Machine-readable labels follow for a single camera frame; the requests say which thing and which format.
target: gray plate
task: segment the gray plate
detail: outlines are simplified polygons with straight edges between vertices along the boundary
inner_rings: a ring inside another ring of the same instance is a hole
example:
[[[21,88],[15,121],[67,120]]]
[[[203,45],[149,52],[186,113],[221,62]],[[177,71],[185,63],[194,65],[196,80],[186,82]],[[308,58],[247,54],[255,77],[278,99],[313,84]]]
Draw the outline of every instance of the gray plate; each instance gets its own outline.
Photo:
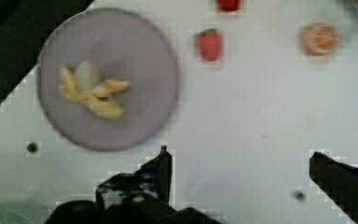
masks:
[[[117,96],[122,119],[101,119],[61,96],[60,69],[90,59],[103,79],[128,80]],[[114,8],[74,16],[49,38],[39,56],[39,100],[55,129],[82,147],[121,150],[154,135],[175,106],[178,69],[166,38],[145,19]]]

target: white table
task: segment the white table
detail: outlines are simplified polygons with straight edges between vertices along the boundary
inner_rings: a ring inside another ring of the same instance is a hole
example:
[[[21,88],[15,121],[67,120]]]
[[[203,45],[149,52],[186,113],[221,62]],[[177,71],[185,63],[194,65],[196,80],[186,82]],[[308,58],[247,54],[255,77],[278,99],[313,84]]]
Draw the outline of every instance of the white table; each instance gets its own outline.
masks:
[[[308,162],[312,149],[331,149],[327,155],[358,164],[358,23],[324,0],[247,0],[237,16],[218,15],[211,2],[96,1],[94,7],[137,11],[171,40],[183,80],[176,112],[137,148],[89,151],[46,121],[33,70],[0,105],[0,203],[31,200],[52,209],[93,200],[102,181],[137,170],[167,144],[176,209],[194,206],[229,224],[351,223],[311,187]],[[321,15],[344,20],[352,35],[336,55],[314,61],[298,50],[297,35]],[[200,61],[191,45],[198,30],[214,25],[227,38],[217,67]],[[30,154],[27,142],[40,150]],[[305,203],[292,197],[296,189]]]

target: peeled banana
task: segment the peeled banana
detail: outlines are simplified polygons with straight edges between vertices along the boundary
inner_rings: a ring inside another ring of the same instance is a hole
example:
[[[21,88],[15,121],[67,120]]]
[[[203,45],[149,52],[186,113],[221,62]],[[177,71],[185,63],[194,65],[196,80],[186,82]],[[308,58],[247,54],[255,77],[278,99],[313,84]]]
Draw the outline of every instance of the peeled banana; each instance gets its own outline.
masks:
[[[61,72],[64,85],[61,85],[59,89],[66,99],[81,103],[101,118],[119,119],[123,116],[124,110],[113,99],[111,93],[124,91],[131,85],[130,82],[108,79],[90,91],[80,91],[76,85],[73,71],[64,67]],[[102,102],[98,99],[102,97],[109,97],[109,100]]]

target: strawberry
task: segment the strawberry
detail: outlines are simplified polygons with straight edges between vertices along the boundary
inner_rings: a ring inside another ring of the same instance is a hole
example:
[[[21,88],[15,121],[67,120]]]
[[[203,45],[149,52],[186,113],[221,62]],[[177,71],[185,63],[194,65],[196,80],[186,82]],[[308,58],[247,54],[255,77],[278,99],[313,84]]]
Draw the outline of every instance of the strawberry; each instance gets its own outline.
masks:
[[[222,54],[222,36],[216,29],[206,30],[197,35],[197,48],[203,59],[213,62]]]
[[[222,11],[233,12],[240,8],[241,0],[217,0]]]

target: green object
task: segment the green object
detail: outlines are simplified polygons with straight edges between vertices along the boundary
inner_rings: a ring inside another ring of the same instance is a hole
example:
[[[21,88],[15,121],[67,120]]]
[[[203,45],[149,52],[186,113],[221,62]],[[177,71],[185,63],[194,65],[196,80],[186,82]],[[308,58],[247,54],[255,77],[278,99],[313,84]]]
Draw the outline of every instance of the green object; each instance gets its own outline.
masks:
[[[98,97],[98,99],[102,102],[107,102],[109,101],[109,97]]]
[[[10,211],[5,208],[0,208],[0,224],[33,224],[24,216]]]
[[[211,33],[214,33],[216,32],[217,29],[208,29],[206,31],[202,31],[200,34],[197,35],[197,37],[203,37],[205,35],[208,35],[208,34],[211,34]]]

